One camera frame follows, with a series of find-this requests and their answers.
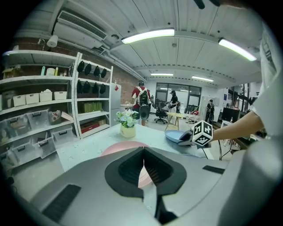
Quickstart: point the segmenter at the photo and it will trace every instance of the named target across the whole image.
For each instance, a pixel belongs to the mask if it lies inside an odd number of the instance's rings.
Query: white table
[[[156,147],[173,153],[205,157],[202,149],[197,149],[196,146],[180,147],[176,143],[168,140],[163,131],[141,125],[136,125],[137,135],[135,137],[126,139],[120,134],[120,126],[120,124],[115,125],[82,140],[58,148],[57,153],[64,171],[71,169],[83,161],[97,158],[109,146],[127,140],[142,142],[150,147]],[[205,152],[209,159],[213,159],[208,149],[205,149]]]

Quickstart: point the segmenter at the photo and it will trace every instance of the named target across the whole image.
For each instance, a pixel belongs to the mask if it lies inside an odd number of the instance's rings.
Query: ceiling light
[[[173,76],[173,74],[169,74],[169,73],[152,73],[152,76]]]
[[[143,39],[164,37],[164,36],[174,36],[174,35],[175,35],[174,29],[153,30],[153,31],[145,32],[145,33],[135,34],[127,38],[122,38],[121,41],[124,44],[129,44],[129,43],[140,41]]]
[[[211,80],[211,79],[206,79],[206,78],[201,78],[201,77],[196,77],[196,76],[193,76],[192,79],[200,79],[200,80],[205,80],[205,81],[213,82],[213,80]]]
[[[226,48],[229,48],[230,50],[237,52],[238,54],[242,55],[243,57],[247,58],[250,61],[256,60],[256,58],[252,54],[250,54],[248,51],[244,50],[242,47],[240,47],[240,46],[238,46],[238,45],[236,45],[236,44],[234,44],[234,43],[232,43],[232,42],[230,42],[230,41],[228,41],[224,38],[221,38],[218,43],[219,43],[219,45],[222,45]]]

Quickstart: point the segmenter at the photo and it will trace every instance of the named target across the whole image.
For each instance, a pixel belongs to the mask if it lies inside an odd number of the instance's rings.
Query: white shelving unit
[[[2,55],[3,59],[3,64],[6,68],[14,67],[16,65],[22,65],[22,66],[46,66],[46,67],[59,67],[59,68],[69,68],[71,64],[73,64],[73,71],[71,74],[71,77],[62,77],[62,76],[41,76],[41,75],[30,75],[30,76],[21,76],[21,77],[15,77],[15,78],[9,78],[9,79],[3,79],[0,80],[0,90],[11,90],[13,88],[18,88],[18,87],[23,87],[23,86],[29,86],[29,85],[39,85],[39,84],[65,84],[67,85],[67,92],[68,96],[70,99],[66,100],[52,100],[52,101],[47,101],[47,102],[39,102],[35,104],[29,104],[29,105],[22,105],[22,106],[17,106],[9,109],[4,109],[0,111],[0,116],[2,118],[9,118],[8,115],[10,113],[17,114],[16,112],[18,110],[23,110],[23,109],[29,109],[34,108],[34,107],[40,107],[40,106],[49,106],[53,104],[59,104],[59,103],[67,103],[68,105],[68,113],[71,113],[73,115],[73,121],[65,121],[60,124],[56,125],[50,125],[50,126],[45,126],[43,128],[39,128],[36,130],[32,130],[26,134],[23,134],[21,136],[17,137],[12,137],[10,138],[7,142],[1,143],[0,147],[7,145],[9,143],[12,143],[16,140],[32,136],[37,133],[41,133],[43,131],[48,131],[53,128],[58,128],[61,126],[69,125],[69,124],[74,124],[74,128],[76,131],[76,136],[74,136],[74,139],[83,139],[87,136],[90,136],[94,133],[97,133],[101,130],[107,129],[111,126],[111,121],[110,121],[110,114],[111,114],[111,82],[112,82],[112,73],[113,73],[113,66],[111,68],[106,68],[102,65],[83,60],[85,65],[91,64],[92,65],[92,72],[93,73],[94,69],[96,66],[100,68],[100,70],[106,69],[108,72],[110,72],[110,78],[107,80],[107,82],[101,82],[101,81],[96,81],[92,79],[83,79],[78,77],[78,72],[77,72],[77,67],[79,62],[82,61],[82,53],[77,53],[77,55],[74,56],[69,56],[61,53],[53,53],[53,52],[46,52],[46,51],[38,51],[38,50],[17,50],[17,51],[9,51],[5,52]],[[78,80],[80,80],[82,83],[84,82],[89,82],[90,84],[97,83],[98,86],[105,85],[107,86],[107,89],[109,89],[109,96],[103,95],[100,97],[100,94],[98,98],[77,98],[77,83]],[[91,112],[91,113],[78,113],[78,107],[77,104],[78,102],[81,101],[101,101],[103,103],[109,104],[103,104],[105,107],[104,111],[102,112]],[[89,120],[92,118],[100,117],[100,116],[106,116],[108,119],[109,124],[104,124],[101,125],[95,129],[92,129],[88,132],[81,133],[80,129],[80,122],[83,120]],[[57,143],[55,142],[55,147],[57,148],[58,146],[64,145],[63,143]],[[31,160],[34,160],[36,158],[39,158],[39,155],[28,153],[26,156],[24,156],[23,159],[20,159],[19,165],[22,165],[24,163],[27,163]]]
[[[102,111],[102,112],[89,112],[89,113],[78,114],[78,119],[79,121],[82,121],[82,120],[95,118],[95,117],[99,117],[103,115],[109,115],[109,112]]]
[[[17,106],[9,109],[4,109],[0,111],[0,115],[2,118],[10,118],[10,114],[14,113],[14,115],[17,115],[18,110],[23,109],[30,109],[34,107],[40,107],[40,106],[50,106],[53,104],[60,104],[60,103],[67,103],[68,106],[68,113],[71,113],[73,117],[75,116],[75,109],[72,107],[72,102],[74,101],[73,93],[74,92],[74,74],[76,71],[76,65],[78,61],[80,53],[77,53],[77,56],[68,56],[65,54],[60,53],[53,53],[53,52],[46,52],[46,51],[37,51],[37,50],[17,50],[17,51],[9,51],[2,55],[3,64],[6,68],[13,67],[15,65],[22,65],[22,66],[46,66],[46,67],[60,67],[60,68],[69,68],[71,64],[74,63],[74,68],[72,72],[72,77],[63,77],[63,76],[41,76],[41,75],[31,75],[31,76],[20,76],[15,78],[9,78],[9,79],[3,79],[0,81],[0,90],[11,90],[18,87],[23,86],[29,86],[29,85],[39,85],[39,84],[64,84],[67,85],[67,92],[69,93],[69,97],[71,99],[66,100],[52,100],[47,102],[39,102],[35,104],[28,104],[28,105],[22,105]],[[65,121],[60,124],[56,125],[49,125],[44,126],[42,128],[31,130],[26,134],[17,136],[17,137],[11,137],[7,142],[1,143],[0,147],[7,145],[9,143],[12,143],[16,140],[32,136],[37,133],[41,133],[44,131],[48,131],[54,128],[58,128],[61,126],[74,124],[74,127],[76,129],[76,135],[78,138],[79,133],[77,130],[77,125],[75,123],[75,120],[72,121]],[[19,159],[18,165],[20,166],[24,163],[27,163],[31,160],[34,160],[36,158],[39,158],[40,156],[36,154],[36,152],[27,152],[22,159]]]
[[[10,112],[26,109],[26,108],[33,108],[33,107],[39,107],[39,106],[44,106],[44,105],[50,105],[50,104],[59,104],[59,103],[68,103],[71,102],[72,99],[66,99],[66,100],[54,100],[54,101],[45,101],[45,102],[39,102],[35,104],[26,104],[26,105],[21,105],[13,108],[8,108],[3,111],[0,111],[0,115],[4,115]]]
[[[90,72],[90,75],[93,73],[93,71],[95,70],[95,67],[98,66],[100,68],[100,70],[103,70],[103,69],[106,69],[108,72],[110,72],[110,79],[109,79],[109,83],[105,83],[105,82],[101,82],[101,81],[96,81],[96,80],[92,80],[92,79],[83,79],[83,78],[79,78],[78,77],[78,72],[76,71],[74,77],[75,77],[75,84],[74,84],[74,87],[75,87],[75,91],[74,91],[74,108],[75,108],[75,119],[76,119],[76,123],[77,123],[77,128],[78,128],[78,132],[79,132],[79,135],[80,135],[80,138],[83,139],[87,136],[90,136],[92,134],[95,134],[101,130],[104,130],[104,129],[107,129],[111,126],[111,116],[110,116],[110,111],[111,111],[111,82],[112,82],[112,73],[113,73],[113,66],[111,66],[111,68],[106,68],[102,65],[99,65],[99,64],[96,64],[96,63],[93,63],[91,61],[88,61],[88,60],[83,60],[82,59],[82,56],[83,54],[81,53],[80,56],[78,57],[78,62],[81,62],[83,61],[84,62],[84,65],[86,66],[87,64],[90,64],[92,66],[92,70]],[[77,83],[78,81],[81,81],[82,83],[84,82],[89,82],[90,84],[94,84],[96,83],[97,85],[105,85],[105,86],[109,86],[109,96],[108,98],[77,98]],[[78,113],[78,107],[77,107],[77,104],[78,102],[80,101],[108,101],[108,111],[102,111],[102,112],[90,112],[90,113],[81,113],[79,114]],[[105,125],[101,125],[95,129],[92,129],[88,132],[85,132],[85,133],[82,133],[81,132],[81,129],[80,129],[80,122],[83,121],[83,120],[86,120],[86,119],[92,119],[92,118],[96,118],[96,117],[100,117],[100,116],[106,116],[108,121],[109,121],[109,124],[105,124]]]

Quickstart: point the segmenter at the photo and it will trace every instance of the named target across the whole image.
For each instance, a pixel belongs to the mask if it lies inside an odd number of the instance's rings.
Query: backpack
[[[180,113],[180,107],[181,107],[181,102],[178,101],[177,107],[176,107],[176,112],[177,112],[177,113]]]
[[[210,103],[209,112],[214,114],[214,104],[211,104],[211,103]]]
[[[140,90],[140,93],[138,94],[137,97],[137,102],[140,106],[142,105],[148,105],[149,104],[149,96],[147,93],[147,88],[145,88],[144,90],[141,89],[141,87],[137,87],[138,90]]]

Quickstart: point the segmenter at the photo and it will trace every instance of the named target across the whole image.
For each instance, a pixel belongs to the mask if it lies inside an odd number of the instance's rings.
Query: red shirt
[[[137,103],[137,97],[138,97],[139,94],[140,94],[140,90],[137,87],[135,87],[134,91],[132,92],[132,98],[134,98],[134,106],[133,106],[133,108],[139,108],[140,107],[139,104]]]

